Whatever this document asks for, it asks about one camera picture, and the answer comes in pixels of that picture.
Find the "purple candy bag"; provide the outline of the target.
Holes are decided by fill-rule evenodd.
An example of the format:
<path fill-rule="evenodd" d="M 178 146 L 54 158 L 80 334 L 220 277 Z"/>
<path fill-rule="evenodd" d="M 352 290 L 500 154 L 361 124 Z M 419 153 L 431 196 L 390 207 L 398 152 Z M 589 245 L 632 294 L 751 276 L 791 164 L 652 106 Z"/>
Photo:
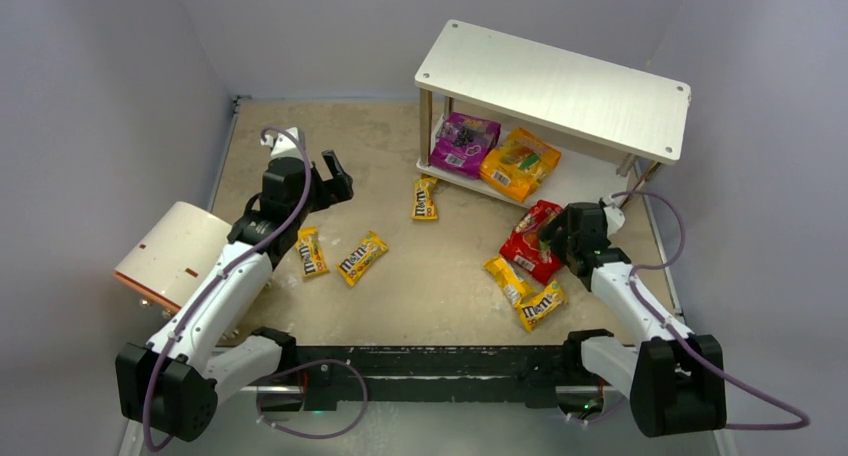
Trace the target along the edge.
<path fill-rule="evenodd" d="M 483 160 L 498 145 L 500 134 L 498 122 L 452 112 L 437 132 L 429 163 L 476 180 Z"/>

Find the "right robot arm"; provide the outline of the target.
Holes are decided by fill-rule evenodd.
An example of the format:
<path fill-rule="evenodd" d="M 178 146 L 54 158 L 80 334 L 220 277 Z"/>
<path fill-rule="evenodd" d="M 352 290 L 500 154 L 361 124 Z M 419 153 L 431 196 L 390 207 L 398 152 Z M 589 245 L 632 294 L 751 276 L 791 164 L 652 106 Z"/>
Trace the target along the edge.
<path fill-rule="evenodd" d="M 609 235 L 622 212 L 603 202 L 567 205 L 541 227 L 542 246 L 560 259 L 584 287 L 625 324 L 631 347 L 607 330 L 569 334 L 569 368 L 610 383 L 630 405 L 647 437 L 724 428 L 723 351 L 711 335 L 697 335 L 666 310 L 637 275 L 637 265 L 612 245 Z"/>

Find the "orange candy bag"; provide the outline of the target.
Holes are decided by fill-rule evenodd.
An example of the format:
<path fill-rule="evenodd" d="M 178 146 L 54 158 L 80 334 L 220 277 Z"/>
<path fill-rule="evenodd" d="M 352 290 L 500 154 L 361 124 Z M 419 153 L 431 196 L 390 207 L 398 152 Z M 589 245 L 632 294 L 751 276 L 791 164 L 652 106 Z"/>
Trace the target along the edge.
<path fill-rule="evenodd" d="M 513 129 L 483 159 L 479 177 L 498 193 L 523 203 L 558 166 L 562 153 L 524 128 Z"/>

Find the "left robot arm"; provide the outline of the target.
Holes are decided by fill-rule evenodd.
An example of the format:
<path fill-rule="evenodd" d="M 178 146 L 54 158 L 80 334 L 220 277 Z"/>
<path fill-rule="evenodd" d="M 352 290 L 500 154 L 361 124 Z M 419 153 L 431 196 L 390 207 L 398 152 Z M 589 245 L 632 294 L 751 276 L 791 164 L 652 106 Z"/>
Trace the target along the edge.
<path fill-rule="evenodd" d="M 295 339 L 263 327 L 223 353 L 232 331 L 283 257 L 306 217 L 353 196 L 352 177 L 333 151 L 322 179 L 296 150 L 276 150 L 234 224 L 186 202 L 175 203 L 117 265 L 114 275 L 166 312 L 164 327 L 129 343 L 115 361 L 120 408 L 152 438 L 193 441 L 218 406 L 248 384 L 295 367 Z"/>

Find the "red candy bag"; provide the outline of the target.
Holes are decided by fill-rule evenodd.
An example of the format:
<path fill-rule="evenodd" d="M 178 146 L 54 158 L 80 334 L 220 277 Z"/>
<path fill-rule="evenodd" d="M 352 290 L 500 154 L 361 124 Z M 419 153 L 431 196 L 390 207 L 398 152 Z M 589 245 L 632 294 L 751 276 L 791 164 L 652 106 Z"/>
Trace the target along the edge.
<path fill-rule="evenodd" d="M 539 233 L 562 212 L 555 203 L 539 200 L 530 207 L 510 232 L 499 249 L 499 254 L 510 263 L 518 265 L 537 282 L 547 285 L 563 263 L 550 249 L 540 244 Z"/>

